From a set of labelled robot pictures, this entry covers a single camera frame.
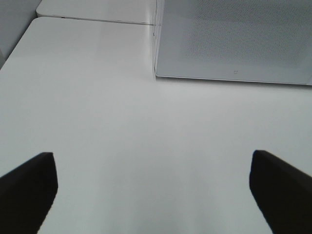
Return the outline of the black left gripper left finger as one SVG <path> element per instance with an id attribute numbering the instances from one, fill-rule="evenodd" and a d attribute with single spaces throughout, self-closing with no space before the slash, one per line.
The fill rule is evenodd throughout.
<path id="1" fill-rule="evenodd" d="M 40 153 L 0 177 L 0 232 L 36 234 L 58 192 L 51 152 Z"/>

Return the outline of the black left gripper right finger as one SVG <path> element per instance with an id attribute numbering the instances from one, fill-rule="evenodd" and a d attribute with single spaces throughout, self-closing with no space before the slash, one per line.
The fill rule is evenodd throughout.
<path id="1" fill-rule="evenodd" d="M 312 178 L 277 156 L 253 153 L 249 187 L 272 233 L 312 232 Z"/>

